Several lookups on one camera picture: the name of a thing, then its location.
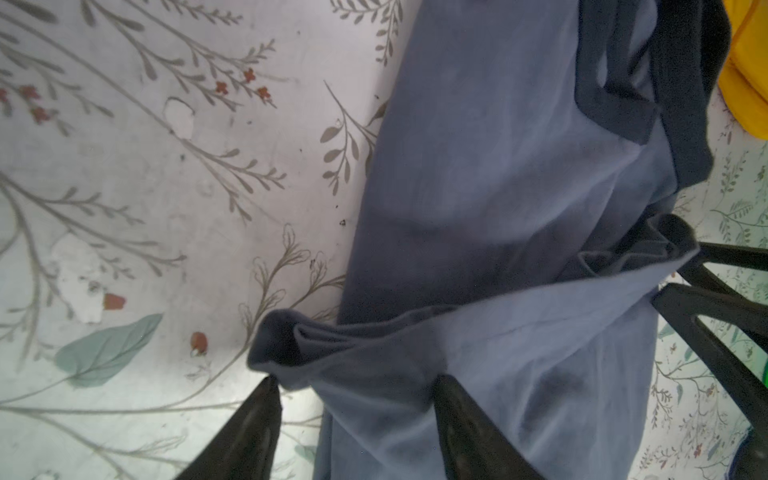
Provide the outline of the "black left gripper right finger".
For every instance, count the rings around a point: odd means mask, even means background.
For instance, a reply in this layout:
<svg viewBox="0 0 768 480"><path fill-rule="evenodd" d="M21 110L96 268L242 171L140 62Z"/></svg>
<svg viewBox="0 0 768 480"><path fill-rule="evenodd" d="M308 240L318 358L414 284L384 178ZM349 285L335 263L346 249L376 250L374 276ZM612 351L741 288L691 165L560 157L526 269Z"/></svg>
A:
<svg viewBox="0 0 768 480"><path fill-rule="evenodd" d="M437 377L433 400L447 478L543 479L455 377Z"/></svg>

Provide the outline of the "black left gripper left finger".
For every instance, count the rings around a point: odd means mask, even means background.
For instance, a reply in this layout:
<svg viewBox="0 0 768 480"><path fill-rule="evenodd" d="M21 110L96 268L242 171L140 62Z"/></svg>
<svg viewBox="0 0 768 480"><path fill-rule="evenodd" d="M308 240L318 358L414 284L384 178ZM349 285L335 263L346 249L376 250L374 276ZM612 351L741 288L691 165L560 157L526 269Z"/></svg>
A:
<svg viewBox="0 0 768 480"><path fill-rule="evenodd" d="M178 480L264 480L270 477L280 435L278 381L263 379Z"/></svg>

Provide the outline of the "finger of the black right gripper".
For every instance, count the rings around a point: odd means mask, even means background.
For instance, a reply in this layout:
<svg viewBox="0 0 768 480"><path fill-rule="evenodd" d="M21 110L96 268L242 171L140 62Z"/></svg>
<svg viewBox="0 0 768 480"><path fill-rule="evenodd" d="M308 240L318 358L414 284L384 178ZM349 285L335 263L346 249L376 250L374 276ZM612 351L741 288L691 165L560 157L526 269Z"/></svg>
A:
<svg viewBox="0 0 768 480"><path fill-rule="evenodd" d="M767 299L767 249L702 242L678 270L689 285L749 300Z"/></svg>
<svg viewBox="0 0 768 480"><path fill-rule="evenodd" d="M720 382L751 425L727 477L767 477L767 386L707 327L702 317L737 327L767 348L767 307L703 288L670 283L652 305Z"/></svg>

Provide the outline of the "grey tank top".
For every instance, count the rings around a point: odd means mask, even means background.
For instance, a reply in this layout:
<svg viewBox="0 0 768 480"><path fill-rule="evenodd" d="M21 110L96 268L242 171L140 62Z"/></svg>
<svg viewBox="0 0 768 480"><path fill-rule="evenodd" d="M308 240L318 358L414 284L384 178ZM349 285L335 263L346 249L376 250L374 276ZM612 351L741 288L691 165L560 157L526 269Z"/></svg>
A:
<svg viewBox="0 0 768 480"><path fill-rule="evenodd" d="M444 478L441 374L543 477L629 475L729 41L719 1L420 5L338 317L274 311L248 356L321 398L316 478Z"/></svg>

